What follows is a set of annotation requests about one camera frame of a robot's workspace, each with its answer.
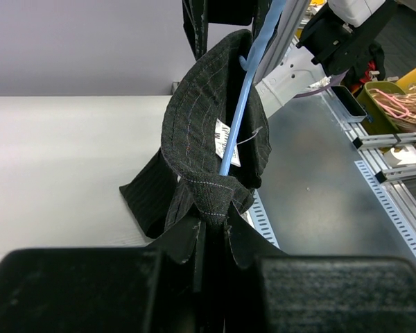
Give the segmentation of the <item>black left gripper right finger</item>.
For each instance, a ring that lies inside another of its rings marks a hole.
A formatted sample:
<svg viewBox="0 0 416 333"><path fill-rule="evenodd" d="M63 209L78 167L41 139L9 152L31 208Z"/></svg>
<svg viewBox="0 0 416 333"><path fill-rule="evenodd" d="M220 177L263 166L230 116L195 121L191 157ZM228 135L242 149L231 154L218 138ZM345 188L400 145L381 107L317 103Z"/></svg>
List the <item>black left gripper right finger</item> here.
<svg viewBox="0 0 416 333"><path fill-rule="evenodd" d="M416 332L416 268L400 257L292 256L229 208L227 332Z"/></svg>

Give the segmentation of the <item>light blue wire hanger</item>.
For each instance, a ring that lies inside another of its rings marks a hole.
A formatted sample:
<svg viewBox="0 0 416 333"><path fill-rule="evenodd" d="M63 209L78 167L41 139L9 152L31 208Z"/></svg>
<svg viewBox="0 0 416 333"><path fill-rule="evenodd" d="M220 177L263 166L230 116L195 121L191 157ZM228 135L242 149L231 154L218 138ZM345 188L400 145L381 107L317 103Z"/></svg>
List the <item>light blue wire hanger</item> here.
<svg viewBox="0 0 416 333"><path fill-rule="evenodd" d="M259 64L263 58L266 47L274 33L274 29L280 19L280 16L286 6L286 1L276 0L272 1L270 9L264 19L263 26L252 43L247 58L241 56L239 62L242 69L245 71L245 78L239 94L239 99L234 112L232 124L230 126L229 137L224 150L222 162L220 165L219 174L227 176L229 168L235 152L236 141L239 135L242 118L245 112L245 106L248 100L250 89L253 83L254 76L257 72Z"/></svg>

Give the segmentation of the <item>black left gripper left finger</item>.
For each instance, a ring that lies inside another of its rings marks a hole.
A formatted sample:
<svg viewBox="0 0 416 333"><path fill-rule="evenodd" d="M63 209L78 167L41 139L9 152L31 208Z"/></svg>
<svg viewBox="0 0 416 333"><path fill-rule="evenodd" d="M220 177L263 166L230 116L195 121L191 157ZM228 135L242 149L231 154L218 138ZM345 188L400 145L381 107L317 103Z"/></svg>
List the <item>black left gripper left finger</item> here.
<svg viewBox="0 0 416 333"><path fill-rule="evenodd" d="M144 247L25 248L0 261L0 332L199 332L206 225Z"/></svg>

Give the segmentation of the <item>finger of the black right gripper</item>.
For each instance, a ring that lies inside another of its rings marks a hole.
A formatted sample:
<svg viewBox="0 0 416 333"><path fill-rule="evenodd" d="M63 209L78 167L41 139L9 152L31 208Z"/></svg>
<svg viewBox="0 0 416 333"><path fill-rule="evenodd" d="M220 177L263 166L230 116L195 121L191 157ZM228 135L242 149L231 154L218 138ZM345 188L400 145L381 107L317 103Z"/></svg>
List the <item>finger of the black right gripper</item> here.
<svg viewBox="0 0 416 333"><path fill-rule="evenodd" d="M263 1L258 0L209 0L208 22L213 24L249 26L260 31L263 25Z"/></svg>
<svg viewBox="0 0 416 333"><path fill-rule="evenodd" d="M207 5L206 0L182 0L183 28L195 58L207 52Z"/></svg>

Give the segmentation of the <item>black pinstriped shirt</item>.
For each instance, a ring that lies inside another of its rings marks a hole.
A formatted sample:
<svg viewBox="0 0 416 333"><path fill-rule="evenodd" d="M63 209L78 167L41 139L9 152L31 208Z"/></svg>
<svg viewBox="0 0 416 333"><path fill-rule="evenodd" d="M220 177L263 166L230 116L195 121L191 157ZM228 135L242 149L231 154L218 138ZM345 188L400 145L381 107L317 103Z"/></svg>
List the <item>black pinstriped shirt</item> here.
<svg viewBox="0 0 416 333"><path fill-rule="evenodd" d="M239 58L251 44L250 31L234 31L192 66L166 107L158 152L120 188L147 237L157 238L191 210L216 226L229 208L250 208L271 152L258 92L250 90L238 135L240 164L227 176L219 174L215 129L232 122L245 76Z"/></svg>

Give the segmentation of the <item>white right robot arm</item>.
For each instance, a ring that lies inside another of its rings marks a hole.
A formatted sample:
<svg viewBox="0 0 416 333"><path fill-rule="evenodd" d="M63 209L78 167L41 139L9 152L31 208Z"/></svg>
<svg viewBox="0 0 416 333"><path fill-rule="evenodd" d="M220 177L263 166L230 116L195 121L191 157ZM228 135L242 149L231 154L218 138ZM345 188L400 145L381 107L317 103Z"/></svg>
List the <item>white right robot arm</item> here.
<svg viewBox="0 0 416 333"><path fill-rule="evenodd" d="M256 82L263 104L277 110L309 85L352 67L397 2L326 1L289 47L307 6L307 1L183 1L183 28L195 59L207 52L209 24L251 26L254 39L268 31Z"/></svg>

